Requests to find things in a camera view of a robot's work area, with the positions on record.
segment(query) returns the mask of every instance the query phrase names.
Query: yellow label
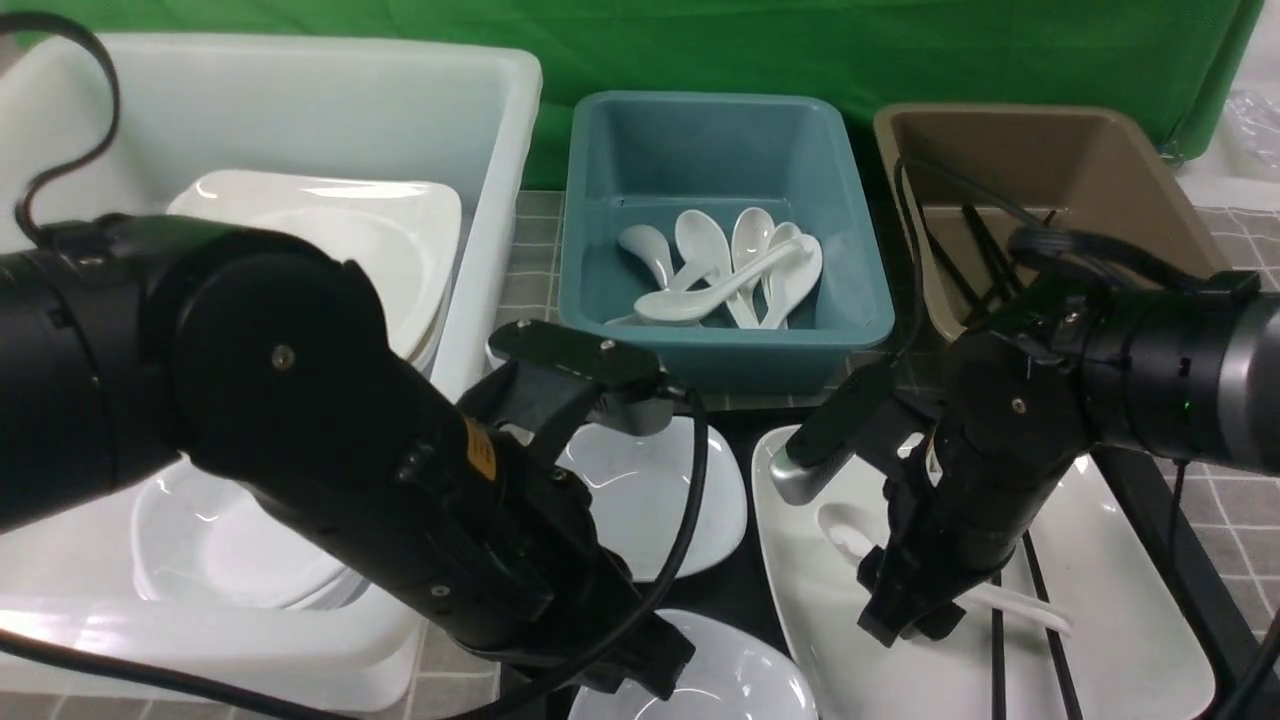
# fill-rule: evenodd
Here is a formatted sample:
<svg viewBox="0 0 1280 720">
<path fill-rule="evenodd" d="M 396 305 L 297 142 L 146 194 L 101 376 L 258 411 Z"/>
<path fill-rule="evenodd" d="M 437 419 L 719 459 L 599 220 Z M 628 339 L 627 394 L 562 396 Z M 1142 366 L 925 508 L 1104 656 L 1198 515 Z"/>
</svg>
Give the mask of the yellow label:
<svg viewBox="0 0 1280 720">
<path fill-rule="evenodd" d="M 493 442 L 489 441 L 489 436 L 480 427 L 480 423 L 466 415 L 462 419 L 466 420 L 467 425 L 467 460 L 481 475 L 489 478 L 490 483 L 495 482 L 498 479 L 498 456 L 493 451 Z"/>
</svg>

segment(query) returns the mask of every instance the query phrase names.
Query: white ceramic spoon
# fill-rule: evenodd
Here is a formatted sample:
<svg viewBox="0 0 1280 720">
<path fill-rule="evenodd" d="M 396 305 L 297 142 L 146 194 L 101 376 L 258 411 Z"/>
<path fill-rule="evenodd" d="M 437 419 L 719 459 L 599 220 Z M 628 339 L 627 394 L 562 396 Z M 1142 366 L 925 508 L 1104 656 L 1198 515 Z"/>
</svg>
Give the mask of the white ceramic spoon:
<svg viewBox="0 0 1280 720">
<path fill-rule="evenodd" d="M 637 315 L 652 323 L 689 323 L 700 320 L 719 307 L 723 302 L 735 297 L 737 288 L 750 279 L 760 277 L 769 268 L 773 268 L 794 252 L 804 252 L 800 238 L 783 242 L 777 247 L 771 247 L 762 258 L 748 263 L 745 268 L 733 273 L 722 282 L 704 288 L 689 290 L 685 292 L 650 292 L 636 300 L 634 310 Z"/>
<path fill-rule="evenodd" d="M 887 537 L 878 538 L 878 541 L 872 539 L 874 536 L 886 534 L 873 530 L 882 524 L 865 510 L 844 502 L 828 502 L 818 509 L 818 527 L 854 568 L 873 547 L 888 541 Z M 1009 588 L 982 583 L 963 593 L 957 600 L 968 600 L 977 605 L 1025 618 L 1064 635 L 1071 634 L 1071 619 L 1065 612 L 1047 602 L 1041 602 Z"/>
<path fill-rule="evenodd" d="M 676 273 L 676 277 L 671 278 L 671 287 L 667 288 L 668 292 L 684 291 L 694 287 L 694 283 L 705 278 L 712 272 L 712 266 L 707 263 L 685 263 L 685 266 Z M 643 325 L 645 324 L 644 318 L 636 315 L 635 313 L 628 313 L 621 318 L 613 318 L 612 320 L 605 320 L 605 325 Z M 701 323 L 680 323 L 687 325 L 701 327 Z"/>
<path fill-rule="evenodd" d="M 795 223 L 781 223 L 778 227 L 773 228 L 773 236 L 769 237 L 769 247 L 774 245 L 782 245 L 788 240 L 795 240 L 803 233 Z M 774 288 L 782 287 L 786 278 L 777 273 L 764 273 L 764 305 L 767 307 L 773 305 Z M 782 329 L 787 329 L 787 319 L 782 318 L 782 324 L 778 325 Z"/>
<path fill-rule="evenodd" d="M 812 234 L 801 234 L 792 242 L 799 242 L 804 252 L 799 252 L 778 263 L 769 272 L 769 311 L 760 320 L 760 329 L 776 331 L 787 320 L 787 315 L 809 296 L 813 286 L 822 277 L 822 245 Z"/>
<path fill-rule="evenodd" d="M 733 224 L 733 237 L 728 241 L 730 255 L 733 259 L 733 272 L 741 270 L 751 260 L 755 260 L 769 249 L 769 238 L 773 237 L 774 224 L 760 208 L 748 208 L 737 217 Z M 755 286 L 760 281 L 754 279 L 742 286 L 737 293 L 750 307 L 755 307 Z M 764 301 L 769 301 L 768 283 L 765 283 Z"/>
<path fill-rule="evenodd" d="M 719 224 L 701 210 L 685 210 L 676 218 L 676 250 L 685 263 L 704 261 L 714 268 L 708 275 L 708 284 L 717 284 L 733 274 L 733 259 L 728 250 L 728 238 Z M 728 314 L 740 328 L 758 328 L 760 319 L 755 307 L 748 305 L 736 292 L 722 300 L 728 306 Z"/>
<path fill-rule="evenodd" d="M 658 287 L 662 290 L 671 287 L 676 277 L 676 265 L 671 261 L 671 246 L 667 245 L 667 237 L 662 231 L 653 225 L 631 225 L 618 234 L 618 245 L 649 268 Z"/>
</svg>

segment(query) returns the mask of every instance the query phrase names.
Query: plastic bag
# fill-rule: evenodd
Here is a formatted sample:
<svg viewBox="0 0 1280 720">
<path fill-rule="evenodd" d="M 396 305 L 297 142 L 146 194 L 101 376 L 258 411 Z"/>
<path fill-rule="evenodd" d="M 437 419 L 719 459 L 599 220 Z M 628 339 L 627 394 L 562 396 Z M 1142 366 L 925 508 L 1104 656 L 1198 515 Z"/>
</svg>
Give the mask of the plastic bag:
<svg viewBox="0 0 1280 720">
<path fill-rule="evenodd" d="M 1228 97 L 1222 115 L 1238 150 L 1252 160 L 1249 164 L 1261 163 L 1267 176 L 1280 178 L 1280 108 L 1258 92 L 1236 90 Z"/>
</svg>

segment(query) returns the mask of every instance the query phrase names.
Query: teal plastic bin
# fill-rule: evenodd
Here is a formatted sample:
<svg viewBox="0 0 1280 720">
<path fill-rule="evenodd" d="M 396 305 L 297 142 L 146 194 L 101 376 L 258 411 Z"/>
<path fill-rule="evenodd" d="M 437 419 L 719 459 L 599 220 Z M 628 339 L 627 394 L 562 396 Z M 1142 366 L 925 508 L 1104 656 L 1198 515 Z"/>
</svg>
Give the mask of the teal plastic bin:
<svg viewBox="0 0 1280 720">
<path fill-rule="evenodd" d="M 605 325 L 657 290 L 649 270 L 617 245 L 635 224 L 675 247 L 680 213 L 696 208 L 726 234 L 760 206 L 823 249 L 814 292 L 790 329 L 749 331 L 721 309 L 707 327 Z M 810 97 L 687 92 L 603 92 L 573 115 L 561 250 L 561 320 L 654 350 L 699 389 L 819 392 L 850 351 L 893 328 L 888 282 L 840 113 Z"/>
</svg>

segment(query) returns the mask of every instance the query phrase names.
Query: green backdrop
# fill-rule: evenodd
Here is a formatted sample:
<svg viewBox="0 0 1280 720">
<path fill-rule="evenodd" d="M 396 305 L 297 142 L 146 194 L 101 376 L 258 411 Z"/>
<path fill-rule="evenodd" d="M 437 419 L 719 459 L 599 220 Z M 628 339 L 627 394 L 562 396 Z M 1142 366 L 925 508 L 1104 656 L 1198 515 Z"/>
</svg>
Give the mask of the green backdrop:
<svg viewBox="0 0 1280 720">
<path fill-rule="evenodd" d="M 904 100 L 1103 105 L 1184 156 L 1208 143 L 1262 0 L 10 0 L 96 31 L 407 37 L 543 64 L 529 187 L 561 187 L 600 90 L 822 97 L 865 127 Z"/>
</svg>

